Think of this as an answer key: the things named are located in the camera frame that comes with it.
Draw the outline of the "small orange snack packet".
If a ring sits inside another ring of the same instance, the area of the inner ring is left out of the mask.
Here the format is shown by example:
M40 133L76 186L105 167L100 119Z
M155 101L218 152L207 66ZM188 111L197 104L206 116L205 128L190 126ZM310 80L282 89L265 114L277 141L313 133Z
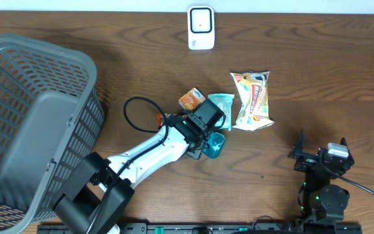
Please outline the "small orange snack packet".
M206 97L197 89L192 88L179 99L179 105L187 111L192 111L206 100Z

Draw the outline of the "teal mouthwash bottle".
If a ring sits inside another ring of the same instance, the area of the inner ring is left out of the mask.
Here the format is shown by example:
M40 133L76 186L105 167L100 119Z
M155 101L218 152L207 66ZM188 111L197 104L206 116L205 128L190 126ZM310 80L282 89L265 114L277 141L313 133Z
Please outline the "teal mouthwash bottle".
M221 151L223 150L223 147L225 145L225 137L221 133L213 132L210 134L210 137L208 138L206 142L206 146L203 149L203 153L211 158L215 159L219 157Z

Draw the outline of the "red Top chocolate bar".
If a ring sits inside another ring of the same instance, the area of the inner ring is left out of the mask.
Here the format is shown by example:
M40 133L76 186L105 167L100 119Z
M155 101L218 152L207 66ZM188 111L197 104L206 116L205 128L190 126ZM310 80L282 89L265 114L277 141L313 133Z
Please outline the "red Top chocolate bar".
M166 118L169 118L171 116L171 114L165 113L165 115L163 115L162 113L158 113L157 116L156 116L157 125L158 125L159 129L164 125L164 116Z

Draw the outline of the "light teal snack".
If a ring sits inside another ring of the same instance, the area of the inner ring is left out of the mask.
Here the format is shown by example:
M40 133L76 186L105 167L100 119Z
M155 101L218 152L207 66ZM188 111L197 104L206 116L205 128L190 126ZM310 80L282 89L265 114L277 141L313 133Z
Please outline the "light teal snack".
M224 118L220 118L216 123L216 127L220 129L232 129L232 104L234 94L209 94L209 100L215 103L225 114Z

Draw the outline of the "cream snack bag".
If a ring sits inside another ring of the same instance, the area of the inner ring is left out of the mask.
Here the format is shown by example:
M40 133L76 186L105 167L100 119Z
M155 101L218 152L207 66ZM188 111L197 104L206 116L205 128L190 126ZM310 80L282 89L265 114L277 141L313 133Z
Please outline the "cream snack bag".
M273 125L269 117L268 81L269 71L230 73L242 102L233 128L256 131Z

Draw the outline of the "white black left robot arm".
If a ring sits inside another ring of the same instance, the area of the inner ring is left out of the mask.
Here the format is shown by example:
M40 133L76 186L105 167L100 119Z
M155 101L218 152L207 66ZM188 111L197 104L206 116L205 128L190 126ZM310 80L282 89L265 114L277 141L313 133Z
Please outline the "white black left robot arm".
M85 156L49 206L72 233L119 233L117 222L135 187L183 155L217 157L225 143L217 123L225 120L208 99L194 110L164 116L162 127L136 147L106 159L96 152Z

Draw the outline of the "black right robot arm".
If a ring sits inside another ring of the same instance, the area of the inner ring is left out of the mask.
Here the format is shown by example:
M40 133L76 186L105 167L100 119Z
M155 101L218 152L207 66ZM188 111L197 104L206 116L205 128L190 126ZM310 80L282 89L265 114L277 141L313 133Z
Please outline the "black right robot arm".
M331 142L326 148L319 148L315 154L303 150L304 141L305 134L301 132L288 155L295 160L294 170L305 174L297 195L302 215L299 226L335 224L343 220L350 195L331 181L344 175L355 161L344 138L339 144Z

